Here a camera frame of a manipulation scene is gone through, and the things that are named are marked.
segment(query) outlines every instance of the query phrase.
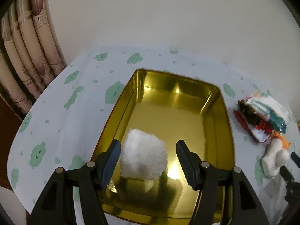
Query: fluffy white ball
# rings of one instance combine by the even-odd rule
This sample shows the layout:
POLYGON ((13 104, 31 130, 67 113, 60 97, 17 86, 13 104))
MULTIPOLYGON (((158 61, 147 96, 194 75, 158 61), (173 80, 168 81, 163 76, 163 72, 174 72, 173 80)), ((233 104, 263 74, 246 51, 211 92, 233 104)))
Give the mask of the fluffy white ball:
POLYGON ((166 167, 165 143, 154 134, 131 129, 121 150, 121 176, 154 180, 160 177, 166 167))

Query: wooden furniture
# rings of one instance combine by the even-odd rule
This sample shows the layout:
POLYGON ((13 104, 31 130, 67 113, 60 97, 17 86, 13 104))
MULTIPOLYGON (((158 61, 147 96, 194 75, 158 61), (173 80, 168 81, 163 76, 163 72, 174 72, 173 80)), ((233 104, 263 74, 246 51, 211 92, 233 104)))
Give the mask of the wooden furniture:
POLYGON ((11 189, 6 172, 7 158, 11 144, 21 125, 21 120, 0 97, 0 186, 11 189))

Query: plush toy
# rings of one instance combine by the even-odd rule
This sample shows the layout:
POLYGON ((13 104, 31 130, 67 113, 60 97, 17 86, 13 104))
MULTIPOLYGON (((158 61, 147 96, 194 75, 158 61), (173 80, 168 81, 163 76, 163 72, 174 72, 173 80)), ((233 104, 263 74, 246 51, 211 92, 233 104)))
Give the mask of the plush toy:
POLYGON ((262 158, 262 169, 268 178, 276 176, 279 169, 290 159, 287 149, 290 147, 284 136, 278 131, 274 131, 274 139, 268 146, 267 153, 262 158))

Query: orange toy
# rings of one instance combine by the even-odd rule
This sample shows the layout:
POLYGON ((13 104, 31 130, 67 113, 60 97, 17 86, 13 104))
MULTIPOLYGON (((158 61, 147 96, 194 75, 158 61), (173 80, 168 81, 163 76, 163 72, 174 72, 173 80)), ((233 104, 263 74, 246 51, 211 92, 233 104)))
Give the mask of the orange toy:
POLYGON ((281 142, 282 142, 282 148, 283 149, 288 149, 290 146, 291 146, 291 143, 288 142, 284 136, 281 136, 280 133, 278 131, 274 131, 274 138, 279 138, 281 139, 281 142))

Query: table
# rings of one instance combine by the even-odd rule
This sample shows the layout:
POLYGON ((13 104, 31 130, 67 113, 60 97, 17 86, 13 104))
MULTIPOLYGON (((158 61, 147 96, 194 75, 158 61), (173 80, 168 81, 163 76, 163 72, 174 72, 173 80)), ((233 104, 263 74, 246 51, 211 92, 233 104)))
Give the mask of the table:
MULTIPOLYGON (((235 163, 242 168, 257 193, 271 224, 286 206, 285 183, 278 175, 264 177, 259 159, 265 144, 255 144, 235 119, 237 100, 259 89, 270 92, 290 111, 287 139, 289 152, 300 154, 296 119, 285 99, 262 82, 253 82, 228 63, 182 55, 174 48, 152 50, 129 47, 94 46, 82 53, 47 87, 25 117, 12 143, 7 173, 19 200, 31 213, 47 180, 57 167, 76 169, 88 162, 101 131, 116 102, 105 101, 106 89, 125 85, 138 68, 169 71, 217 85, 222 92, 235 143, 235 163)), ((296 178, 299 169, 292 160, 288 169, 296 178)), ((83 224, 78 189, 74 190, 78 224, 83 224)))

